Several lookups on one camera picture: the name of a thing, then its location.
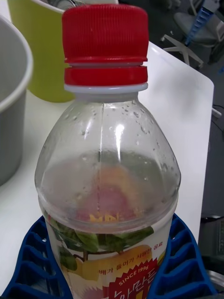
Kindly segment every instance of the chair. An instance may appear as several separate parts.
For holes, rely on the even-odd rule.
[[[180,52],[183,54],[184,62],[189,65],[189,56],[203,66],[203,61],[189,48],[191,42],[203,47],[214,47],[224,38],[224,23],[213,14],[218,5],[212,0],[204,1],[198,14],[196,7],[201,0],[189,0],[194,15],[187,13],[175,13],[174,21],[186,37],[185,42],[179,42],[174,38],[164,35],[161,41],[169,40],[175,47],[164,48],[166,52]]]

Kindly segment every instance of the clear plastic bottle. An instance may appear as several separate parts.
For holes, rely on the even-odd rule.
[[[138,101],[147,88],[147,14],[125,5],[73,8],[63,15],[63,46],[65,88],[76,100],[35,173],[51,247],[75,299],[144,299],[181,180],[169,143]]]

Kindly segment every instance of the water droplet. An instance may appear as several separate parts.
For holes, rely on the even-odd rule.
[[[81,193],[78,193],[77,194],[77,200],[81,200],[82,199],[82,194]]]
[[[144,134],[147,134],[146,131],[145,131],[145,129],[143,128],[143,126],[141,126],[141,130],[142,130],[142,132],[143,132]]]
[[[163,164],[161,165],[161,168],[162,168],[162,171],[163,171],[163,172],[167,172],[167,170],[168,170],[168,167],[167,167],[166,163],[163,163]]]

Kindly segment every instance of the table surface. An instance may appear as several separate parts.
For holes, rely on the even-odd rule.
[[[9,17],[7,4],[0,13]],[[149,43],[148,84],[139,99],[168,139],[182,173],[176,213],[198,240],[210,133],[213,83]],[[49,132],[69,103],[55,104],[27,93],[23,160],[0,187],[0,294],[14,272],[22,240],[41,216],[34,185],[38,156]]]

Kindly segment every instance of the bottle cap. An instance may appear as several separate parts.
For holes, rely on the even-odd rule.
[[[65,62],[72,66],[65,70],[66,84],[114,86],[147,81],[147,69],[141,66],[148,49],[148,18],[143,9],[117,4],[80,6],[64,12],[62,21]]]

